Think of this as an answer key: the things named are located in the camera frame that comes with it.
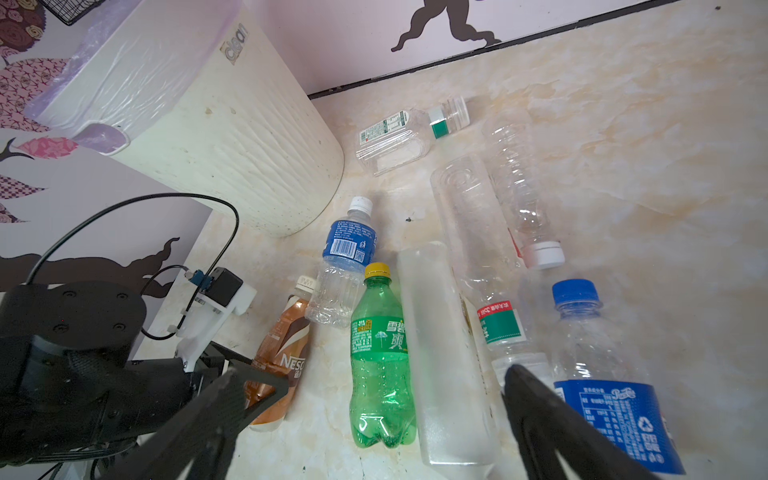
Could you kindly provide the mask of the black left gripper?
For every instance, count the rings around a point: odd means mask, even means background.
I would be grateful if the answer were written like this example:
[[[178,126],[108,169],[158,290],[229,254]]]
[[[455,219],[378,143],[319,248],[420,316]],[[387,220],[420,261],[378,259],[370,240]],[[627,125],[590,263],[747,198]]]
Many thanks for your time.
[[[233,371],[245,393],[266,386],[259,400],[246,400],[238,428],[285,397],[286,377],[244,361],[215,342],[203,363]],[[135,439],[159,430],[198,392],[198,376],[176,358],[113,364],[103,351],[51,354],[28,338],[1,341],[1,463],[48,463],[78,448]]]

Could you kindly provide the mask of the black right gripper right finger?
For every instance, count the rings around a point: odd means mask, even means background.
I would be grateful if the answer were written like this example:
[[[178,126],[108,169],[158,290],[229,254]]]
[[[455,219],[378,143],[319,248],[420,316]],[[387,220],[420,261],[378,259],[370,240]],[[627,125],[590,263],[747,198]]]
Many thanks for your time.
[[[530,479],[653,479],[522,365],[505,374],[503,401]]]

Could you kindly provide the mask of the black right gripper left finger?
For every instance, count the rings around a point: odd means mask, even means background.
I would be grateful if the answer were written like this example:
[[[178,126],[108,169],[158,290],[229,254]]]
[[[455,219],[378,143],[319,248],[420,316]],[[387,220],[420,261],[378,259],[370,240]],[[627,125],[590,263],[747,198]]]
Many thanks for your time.
[[[245,415],[244,380],[231,368],[104,479],[224,479]]]

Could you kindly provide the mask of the brown Nescafe bottle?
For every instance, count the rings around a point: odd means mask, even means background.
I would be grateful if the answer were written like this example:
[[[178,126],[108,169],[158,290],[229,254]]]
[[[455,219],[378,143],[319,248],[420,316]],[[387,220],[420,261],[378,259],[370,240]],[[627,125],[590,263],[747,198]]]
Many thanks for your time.
[[[251,365],[288,380],[286,395],[259,415],[250,429],[274,431],[285,419],[301,380],[311,338],[311,322],[305,317],[316,280],[302,275],[277,322],[262,341]]]

